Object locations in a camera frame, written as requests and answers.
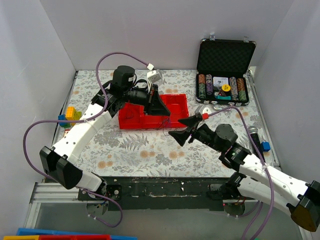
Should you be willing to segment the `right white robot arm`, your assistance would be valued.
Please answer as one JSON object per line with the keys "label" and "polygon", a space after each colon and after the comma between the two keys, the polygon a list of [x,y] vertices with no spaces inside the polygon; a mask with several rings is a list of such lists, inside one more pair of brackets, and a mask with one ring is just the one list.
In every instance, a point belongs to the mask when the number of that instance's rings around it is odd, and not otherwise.
{"label": "right white robot arm", "polygon": [[268,166],[250,150],[237,143],[237,134],[230,124],[219,124],[211,130],[207,124],[200,125],[202,114],[182,118],[179,122],[184,130],[171,130],[180,146],[197,140],[219,152],[219,160],[236,171],[233,181],[226,186],[232,199],[240,196],[253,198],[275,207],[287,215],[301,228],[315,232],[320,225],[320,184],[296,179]]}

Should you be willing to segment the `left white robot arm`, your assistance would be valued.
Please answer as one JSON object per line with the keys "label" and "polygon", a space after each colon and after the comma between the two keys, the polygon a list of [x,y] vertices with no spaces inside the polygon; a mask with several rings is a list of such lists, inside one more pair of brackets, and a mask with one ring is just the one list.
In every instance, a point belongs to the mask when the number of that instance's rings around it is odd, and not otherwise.
{"label": "left white robot arm", "polygon": [[157,81],[162,75],[151,69],[147,79],[137,79],[135,69],[121,65],[113,72],[112,80],[103,84],[68,134],[52,147],[43,147],[39,153],[44,172],[66,189],[74,187],[89,190],[95,200],[106,196],[106,183],[92,172],[79,169],[75,164],[89,141],[106,125],[126,103],[143,107],[151,116],[170,116],[158,92]]}

